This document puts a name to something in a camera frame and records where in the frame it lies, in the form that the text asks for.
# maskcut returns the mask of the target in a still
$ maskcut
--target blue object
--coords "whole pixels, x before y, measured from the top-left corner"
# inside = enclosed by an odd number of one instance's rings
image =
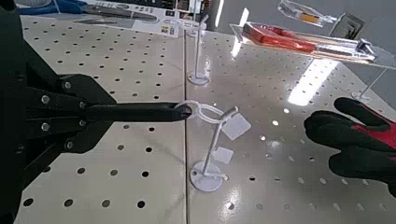
[[[78,0],[57,0],[59,10],[63,13],[81,14],[84,11],[81,7],[86,6],[86,2],[81,2]],[[57,13],[58,8],[56,8],[54,0],[52,0],[48,5],[43,7],[24,7],[19,8],[21,15],[42,15]]]

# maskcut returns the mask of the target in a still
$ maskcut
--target black glove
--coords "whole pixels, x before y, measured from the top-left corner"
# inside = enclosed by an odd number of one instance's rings
[[[335,174],[382,181],[396,197],[396,124],[356,100],[338,98],[334,106],[364,124],[331,111],[316,111],[304,122],[308,138],[341,150],[329,159]]]

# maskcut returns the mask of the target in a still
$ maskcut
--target red item in package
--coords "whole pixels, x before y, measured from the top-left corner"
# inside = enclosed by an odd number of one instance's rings
[[[293,32],[258,23],[247,22],[244,25],[244,33],[252,36],[256,42],[282,49],[293,49],[305,53],[315,50],[315,44],[302,40]]]

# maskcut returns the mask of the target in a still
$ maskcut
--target white surface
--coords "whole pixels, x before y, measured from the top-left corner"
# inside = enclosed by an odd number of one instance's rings
[[[212,153],[212,156],[213,160],[228,164],[233,157],[233,151],[225,147],[218,147],[218,149]]]
[[[22,22],[27,42],[57,73],[95,77],[119,103],[184,100],[180,39],[43,18]],[[23,192],[23,202],[34,202],[21,205],[16,223],[185,223],[184,143],[184,122],[114,123],[93,150],[63,154]]]
[[[251,124],[241,115],[236,114],[222,126],[221,130],[232,141],[241,136],[251,128]]]
[[[395,222],[396,199],[386,185],[333,174],[328,159],[337,150],[313,143],[304,133],[311,113],[334,111],[337,97],[365,88],[353,73],[342,63],[247,45],[234,57],[234,36],[203,35],[198,67],[211,81],[188,84],[187,98],[223,111],[236,105],[252,127],[234,141],[220,136],[219,146],[234,154],[229,164],[213,161],[229,177],[219,190],[208,194],[188,185],[190,224]],[[188,44],[193,48],[193,39]],[[189,56],[188,71],[193,68]],[[371,108],[396,119],[377,95],[366,94],[373,99]],[[201,148],[212,136],[208,129],[213,127],[188,120],[188,167],[202,160]]]
[[[199,161],[190,170],[190,180],[191,183],[203,192],[216,191],[221,187],[222,178],[217,176],[207,176],[203,175],[202,171],[204,169],[204,162]],[[221,175],[221,170],[219,167],[213,163],[209,163],[207,166],[207,172],[211,174]]]

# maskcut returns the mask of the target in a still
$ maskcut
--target price tag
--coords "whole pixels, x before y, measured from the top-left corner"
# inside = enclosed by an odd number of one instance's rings
[[[251,128],[251,124],[241,115],[230,118],[221,130],[233,141]]]
[[[233,151],[225,147],[218,147],[218,149],[213,152],[212,156],[215,161],[228,164],[233,157]]]

